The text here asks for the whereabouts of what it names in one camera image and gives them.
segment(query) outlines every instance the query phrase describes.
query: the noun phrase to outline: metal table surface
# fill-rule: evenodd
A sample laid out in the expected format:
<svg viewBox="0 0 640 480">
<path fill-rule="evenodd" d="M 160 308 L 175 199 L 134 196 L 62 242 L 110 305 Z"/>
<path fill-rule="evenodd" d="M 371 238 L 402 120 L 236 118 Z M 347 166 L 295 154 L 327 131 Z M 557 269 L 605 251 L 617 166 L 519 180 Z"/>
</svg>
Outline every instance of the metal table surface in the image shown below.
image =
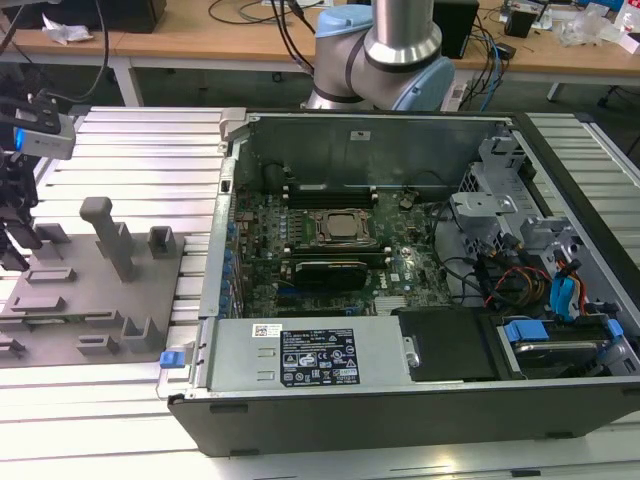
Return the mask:
<svg viewBox="0 0 640 480">
<path fill-rule="evenodd" d="M 38 222 L 59 222 L 69 232 L 89 231 L 77 215 L 82 199 L 109 195 L 114 217 L 126 221 L 132 232 L 168 224 L 188 234 L 168 345 L 186 343 L 196 333 L 220 167 L 219 114 L 220 109 L 94 108 L 77 123 L 74 158 L 54 160 L 38 172 Z M 638 192 L 633 180 L 627 181 L 632 177 L 618 171 L 629 169 L 626 160 L 618 158 L 620 152 L 593 125 L 571 116 L 532 118 L 539 127 L 549 127 L 543 134 L 562 150 L 565 165 L 639 262 L 640 240 L 635 239 L 640 239 L 640 216 L 624 210 Z M 559 133 L 557 122 L 570 129 L 564 132 L 568 135 Z M 553 203 L 550 191 L 544 185 L 541 189 Z M 619 216 L 628 221 L 622 223 Z M 9 272 L 3 275 L 0 301 L 8 298 L 14 278 Z M 186 373 L 179 372 L 174 380 L 180 382 Z M 159 374 L 157 364 L 0 370 L 3 478 L 195 474 L 208 479 L 499 479 L 525 468 L 554 479 L 640 476 L 640 414 L 572 440 L 211 459 L 198 452 L 165 401 L 158 399 Z M 326 415 L 330 422 L 331 412 Z"/>
</svg>

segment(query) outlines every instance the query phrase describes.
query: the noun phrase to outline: motherboard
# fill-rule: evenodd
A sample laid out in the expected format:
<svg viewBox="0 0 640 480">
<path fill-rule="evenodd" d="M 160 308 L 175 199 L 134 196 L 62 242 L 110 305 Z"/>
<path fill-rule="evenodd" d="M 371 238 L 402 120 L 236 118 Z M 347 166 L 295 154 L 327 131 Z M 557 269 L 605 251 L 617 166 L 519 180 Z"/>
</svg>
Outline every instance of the motherboard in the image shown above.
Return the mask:
<svg viewBox="0 0 640 480">
<path fill-rule="evenodd" d="M 429 205 L 417 194 L 379 191 L 364 205 L 287 197 L 237 192 L 243 317 L 389 315 L 452 303 L 432 258 Z M 315 205 L 329 208 L 296 208 Z"/>
</svg>

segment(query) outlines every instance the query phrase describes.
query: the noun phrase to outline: desk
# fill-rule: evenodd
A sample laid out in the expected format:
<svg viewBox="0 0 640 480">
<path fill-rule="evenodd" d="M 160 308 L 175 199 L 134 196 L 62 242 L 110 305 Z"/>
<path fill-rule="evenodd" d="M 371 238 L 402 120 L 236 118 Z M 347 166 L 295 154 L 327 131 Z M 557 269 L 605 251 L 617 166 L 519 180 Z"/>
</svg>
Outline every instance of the desk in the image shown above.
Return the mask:
<svg viewBox="0 0 640 480">
<path fill-rule="evenodd" d="M 274 25 L 237 26 L 217 22 L 207 14 L 210 2 L 167 0 L 165 15 L 154 33 L 110 34 L 110 65 L 115 71 L 125 105 L 143 104 L 135 67 L 299 71 L 289 60 Z M 238 3 L 236 0 L 223 3 L 216 8 L 216 14 L 237 19 L 234 7 Z M 500 3 L 500 0 L 481 0 L 481 18 Z M 270 8 L 258 5 L 247 11 L 257 16 L 271 15 Z M 318 9 L 307 11 L 312 23 L 315 23 L 318 13 Z M 291 18 L 290 22 L 291 35 L 298 48 L 313 59 L 313 36 L 297 19 Z M 483 23 L 495 37 L 500 36 L 502 24 L 489 19 Z M 38 31 L 19 31 L 15 40 L 36 62 L 69 65 L 99 65 L 102 62 L 100 34 L 96 34 L 95 40 L 67 47 L 50 41 Z M 565 48 L 560 46 L 551 32 L 541 32 L 540 35 L 531 33 L 526 39 L 502 37 L 500 40 L 518 49 L 505 75 L 507 79 L 640 86 L 640 56 L 630 55 L 618 45 L 605 43 L 600 47 Z M 19 53 L 10 50 L 5 52 L 1 60 L 25 61 Z M 484 62 L 484 51 L 479 42 L 472 40 L 465 57 L 454 62 L 457 69 L 456 84 L 462 85 L 477 75 Z"/>
</svg>

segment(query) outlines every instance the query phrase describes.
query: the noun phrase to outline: sticker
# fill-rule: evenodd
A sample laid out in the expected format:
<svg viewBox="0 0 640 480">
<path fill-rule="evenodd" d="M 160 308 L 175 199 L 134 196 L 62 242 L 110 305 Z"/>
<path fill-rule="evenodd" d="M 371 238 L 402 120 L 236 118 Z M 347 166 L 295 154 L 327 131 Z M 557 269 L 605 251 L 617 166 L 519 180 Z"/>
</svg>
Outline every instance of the sticker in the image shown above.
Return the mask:
<svg viewBox="0 0 640 480">
<path fill-rule="evenodd" d="M 251 336 L 258 338 L 277 338 L 280 336 L 281 331 L 281 323 L 254 323 Z"/>
<path fill-rule="evenodd" d="M 282 331 L 280 352 L 285 387 L 360 383 L 352 329 Z"/>
<path fill-rule="evenodd" d="M 349 136 L 349 138 L 352 141 L 360 141 L 360 142 L 368 142 L 369 140 L 371 140 L 371 132 L 368 131 L 364 131 L 364 130 L 355 130 L 353 132 L 351 132 L 351 135 Z"/>
</svg>

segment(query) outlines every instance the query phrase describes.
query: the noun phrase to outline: power supply label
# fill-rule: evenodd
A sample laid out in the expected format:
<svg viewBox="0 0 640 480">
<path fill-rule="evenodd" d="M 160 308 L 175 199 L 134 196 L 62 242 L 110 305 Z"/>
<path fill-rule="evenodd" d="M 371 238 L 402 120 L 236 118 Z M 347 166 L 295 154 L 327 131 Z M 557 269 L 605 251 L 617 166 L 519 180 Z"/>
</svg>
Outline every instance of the power supply label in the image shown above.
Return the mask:
<svg viewBox="0 0 640 480">
<path fill-rule="evenodd" d="M 285 387 L 360 383 L 352 329 L 280 332 L 280 382 Z"/>
</svg>

